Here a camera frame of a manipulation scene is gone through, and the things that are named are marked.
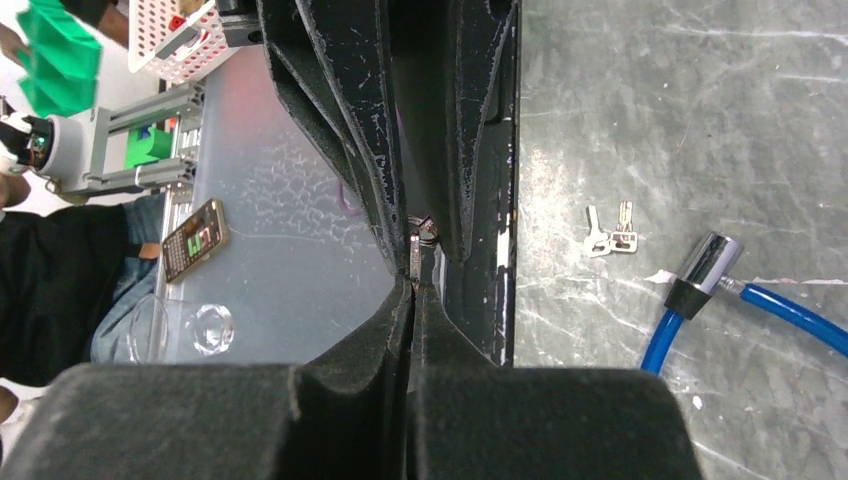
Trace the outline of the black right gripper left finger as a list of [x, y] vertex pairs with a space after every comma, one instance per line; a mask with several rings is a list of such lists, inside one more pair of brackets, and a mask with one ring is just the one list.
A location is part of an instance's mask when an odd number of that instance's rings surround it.
[[414, 293], [304, 365], [83, 365], [48, 389], [5, 479], [399, 479]]

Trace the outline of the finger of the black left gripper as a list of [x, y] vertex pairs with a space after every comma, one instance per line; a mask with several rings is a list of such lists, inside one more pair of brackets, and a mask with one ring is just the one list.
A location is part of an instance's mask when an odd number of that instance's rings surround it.
[[278, 97], [357, 196], [393, 272], [408, 269], [386, 1], [260, 1]]
[[392, 30], [395, 100], [442, 249], [470, 253], [480, 141], [515, 1], [409, 1]]

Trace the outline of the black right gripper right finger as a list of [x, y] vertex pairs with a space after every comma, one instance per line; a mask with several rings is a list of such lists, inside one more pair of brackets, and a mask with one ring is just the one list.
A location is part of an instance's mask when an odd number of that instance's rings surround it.
[[415, 295], [411, 479], [698, 479], [677, 401], [634, 369], [494, 365]]

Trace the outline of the silver key pair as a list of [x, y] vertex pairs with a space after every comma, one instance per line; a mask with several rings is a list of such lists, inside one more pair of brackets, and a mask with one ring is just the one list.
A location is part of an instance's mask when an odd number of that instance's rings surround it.
[[439, 243], [439, 233], [430, 216], [423, 218], [414, 215], [407, 217], [410, 226], [410, 281], [415, 289], [421, 282], [422, 249], [434, 248]]

